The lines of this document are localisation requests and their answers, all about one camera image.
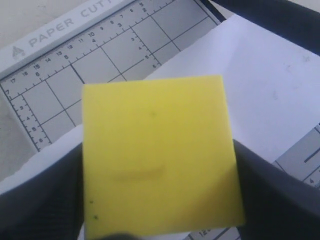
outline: paper sheet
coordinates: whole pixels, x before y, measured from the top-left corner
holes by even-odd
[[[221,74],[232,135],[269,162],[320,119],[320,57],[234,15],[147,79]]]
[[[87,239],[244,224],[220,76],[85,85]]]

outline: white surface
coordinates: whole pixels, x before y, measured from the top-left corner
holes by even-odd
[[[220,74],[233,137],[275,161],[320,120],[320,57],[232,16],[148,79]]]

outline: sticky note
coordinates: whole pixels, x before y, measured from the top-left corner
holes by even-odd
[[[221,76],[85,85],[83,124],[87,239],[244,223]]]

